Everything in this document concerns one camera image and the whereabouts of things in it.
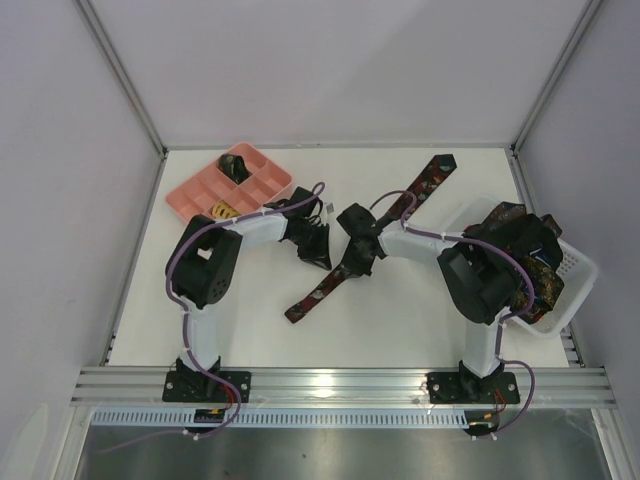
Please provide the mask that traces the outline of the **dark red patterned tie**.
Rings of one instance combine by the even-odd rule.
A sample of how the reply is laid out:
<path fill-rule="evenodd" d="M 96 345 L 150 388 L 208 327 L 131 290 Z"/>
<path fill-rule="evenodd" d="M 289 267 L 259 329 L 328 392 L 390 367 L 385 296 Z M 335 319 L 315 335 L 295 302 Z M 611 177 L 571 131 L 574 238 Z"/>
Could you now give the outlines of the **dark red patterned tie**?
<path fill-rule="evenodd" d="M 285 311 L 285 318 L 295 324 L 346 280 L 369 276 L 375 260 L 386 257 L 379 240 L 383 230 L 403 215 L 412 215 L 456 169 L 453 155 L 434 156 L 380 218 L 358 203 L 346 208 L 337 217 L 349 237 L 341 261 L 307 296 Z"/>

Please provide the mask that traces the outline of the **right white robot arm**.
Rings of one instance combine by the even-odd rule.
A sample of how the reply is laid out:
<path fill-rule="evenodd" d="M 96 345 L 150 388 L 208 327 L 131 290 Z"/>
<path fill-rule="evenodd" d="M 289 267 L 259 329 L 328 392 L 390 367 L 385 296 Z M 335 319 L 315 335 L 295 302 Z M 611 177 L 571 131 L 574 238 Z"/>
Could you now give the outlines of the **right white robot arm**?
<path fill-rule="evenodd" d="M 525 276 L 522 267 L 487 242 L 376 219 L 357 203 L 337 221 L 349 236 L 343 257 L 349 276 L 368 275 L 378 258 L 437 263 L 453 305 L 468 324 L 458 369 L 427 379 L 430 399 L 435 404 L 490 402 L 504 374 L 499 343 L 507 309 Z"/>

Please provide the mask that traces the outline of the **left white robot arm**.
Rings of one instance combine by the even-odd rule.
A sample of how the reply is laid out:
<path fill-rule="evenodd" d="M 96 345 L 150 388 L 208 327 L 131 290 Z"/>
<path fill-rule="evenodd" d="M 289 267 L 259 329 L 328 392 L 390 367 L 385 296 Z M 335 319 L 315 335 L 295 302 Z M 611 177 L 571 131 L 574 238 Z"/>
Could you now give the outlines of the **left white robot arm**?
<path fill-rule="evenodd" d="M 227 403 L 249 400 L 250 375 L 221 369 L 220 314 L 216 304 L 228 292 L 239 254 L 255 246 L 288 240 L 300 260 L 330 270 L 329 226 L 321 220 L 322 182 L 295 189 L 289 199 L 226 220 L 194 216 L 165 268 L 165 290 L 182 309 L 183 351 L 165 379 L 162 400 L 170 403 Z"/>

